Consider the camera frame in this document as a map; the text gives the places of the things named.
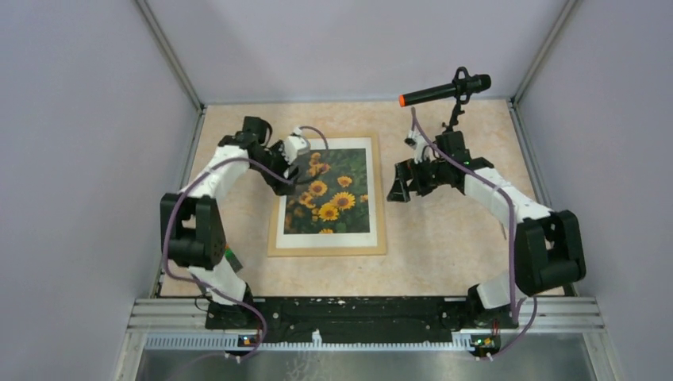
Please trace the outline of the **wooden picture frame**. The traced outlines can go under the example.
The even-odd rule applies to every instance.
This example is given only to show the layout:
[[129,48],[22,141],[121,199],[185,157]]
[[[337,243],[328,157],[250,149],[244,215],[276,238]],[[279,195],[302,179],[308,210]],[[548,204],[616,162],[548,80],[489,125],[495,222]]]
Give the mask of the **wooden picture frame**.
[[272,212],[270,257],[383,256],[386,228],[374,133],[309,140],[300,183]]

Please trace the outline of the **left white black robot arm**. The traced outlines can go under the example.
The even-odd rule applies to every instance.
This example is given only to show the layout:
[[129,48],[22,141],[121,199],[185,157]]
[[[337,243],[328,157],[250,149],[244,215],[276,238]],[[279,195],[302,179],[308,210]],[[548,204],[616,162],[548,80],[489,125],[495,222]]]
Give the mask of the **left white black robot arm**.
[[303,129],[270,142],[272,127],[247,116],[241,130],[222,137],[212,158],[188,185],[160,200],[162,261],[190,272],[186,279],[203,287],[225,319],[236,328],[251,324],[255,312],[248,284],[226,257],[227,238],[219,205],[248,171],[260,174],[277,196],[294,193],[299,183],[297,159],[310,150]]

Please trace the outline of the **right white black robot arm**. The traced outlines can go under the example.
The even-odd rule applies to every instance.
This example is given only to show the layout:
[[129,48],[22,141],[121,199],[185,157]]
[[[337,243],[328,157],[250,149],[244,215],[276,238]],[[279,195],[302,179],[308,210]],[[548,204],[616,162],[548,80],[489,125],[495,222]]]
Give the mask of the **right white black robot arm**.
[[488,326],[504,308],[525,297],[577,282],[586,276],[579,219],[554,211],[519,191],[482,157],[473,158],[460,131],[428,142],[417,131],[405,139],[413,157],[395,164],[386,199],[409,202],[440,186],[450,186],[484,206],[507,229],[508,268],[467,292],[465,315],[476,327]]

